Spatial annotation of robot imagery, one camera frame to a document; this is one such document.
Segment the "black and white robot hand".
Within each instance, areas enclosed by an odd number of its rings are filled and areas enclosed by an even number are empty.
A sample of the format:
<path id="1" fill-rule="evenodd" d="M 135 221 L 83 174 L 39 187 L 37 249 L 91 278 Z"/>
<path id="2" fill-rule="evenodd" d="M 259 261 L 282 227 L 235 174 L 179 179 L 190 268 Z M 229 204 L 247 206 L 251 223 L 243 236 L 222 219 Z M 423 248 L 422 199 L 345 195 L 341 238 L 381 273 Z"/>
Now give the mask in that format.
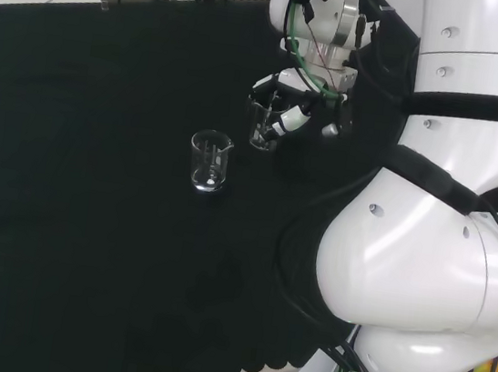
<path id="1" fill-rule="evenodd" d="M 261 78 L 249 93 L 249 144 L 274 151 L 281 141 L 319 130 L 325 139 L 351 135 L 352 88 L 357 72 L 315 69 L 309 77 L 300 68 L 288 68 Z"/>

